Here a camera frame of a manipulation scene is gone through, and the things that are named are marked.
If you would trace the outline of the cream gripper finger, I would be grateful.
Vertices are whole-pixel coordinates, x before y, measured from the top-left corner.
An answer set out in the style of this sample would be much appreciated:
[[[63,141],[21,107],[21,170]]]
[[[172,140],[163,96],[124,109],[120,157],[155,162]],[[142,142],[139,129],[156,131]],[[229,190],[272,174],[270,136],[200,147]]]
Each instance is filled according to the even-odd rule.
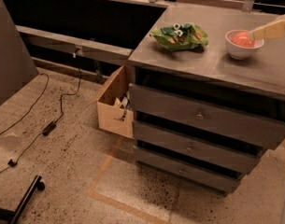
[[[251,40],[276,39],[285,37],[285,20],[272,21],[249,31]]]

